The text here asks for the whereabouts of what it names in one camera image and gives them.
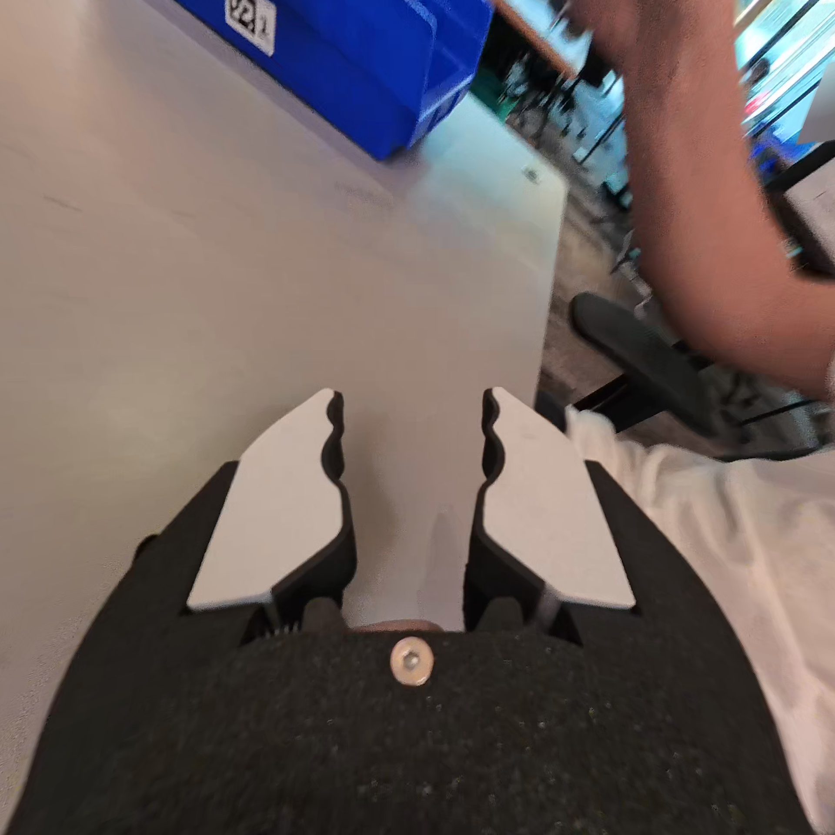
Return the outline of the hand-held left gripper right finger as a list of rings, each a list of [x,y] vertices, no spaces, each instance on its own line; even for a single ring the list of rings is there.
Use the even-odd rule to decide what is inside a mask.
[[[464,627],[515,602],[556,632],[565,605],[630,612],[636,600],[589,470],[563,429],[502,387],[482,401],[484,482],[464,572]]]

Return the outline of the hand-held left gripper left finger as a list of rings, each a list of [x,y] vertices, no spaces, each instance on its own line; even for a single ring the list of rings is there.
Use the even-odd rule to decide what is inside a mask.
[[[237,463],[186,606],[259,605],[281,629],[311,600],[341,609],[357,572],[342,482],[344,398],[322,389],[273,423]]]

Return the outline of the blue plastic storage bin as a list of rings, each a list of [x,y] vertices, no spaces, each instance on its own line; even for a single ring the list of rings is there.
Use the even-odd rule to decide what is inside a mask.
[[[375,160],[411,149],[466,98],[487,1],[180,1]]]

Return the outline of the person's right forearm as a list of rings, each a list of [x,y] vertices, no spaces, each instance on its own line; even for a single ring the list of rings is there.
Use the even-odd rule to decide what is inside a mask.
[[[748,162],[732,43],[637,47],[625,131],[645,281],[703,356],[833,401],[833,287],[792,270]]]

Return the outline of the person's right hand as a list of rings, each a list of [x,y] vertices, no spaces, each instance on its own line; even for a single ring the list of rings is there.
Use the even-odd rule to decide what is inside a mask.
[[[650,43],[730,32],[736,2],[572,1],[566,10],[571,23],[592,34],[596,47],[616,56]]]

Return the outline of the black office chair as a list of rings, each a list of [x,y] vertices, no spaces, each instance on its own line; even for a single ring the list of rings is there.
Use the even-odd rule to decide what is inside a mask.
[[[620,372],[574,403],[608,419],[616,433],[665,414],[727,453],[725,461],[784,461],[820,452],[833,441],[821,403],[776,391],[751,375],[721,370],[683,341],[669,342],[614,301],[585,291],[569,303],[572,332]]]

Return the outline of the wooden work table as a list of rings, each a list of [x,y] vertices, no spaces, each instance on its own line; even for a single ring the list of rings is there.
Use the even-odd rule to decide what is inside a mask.
[[[568,19],[568,2],[490,1],[501,16],[554,70],[574,78],[584,67],[590,33]]]

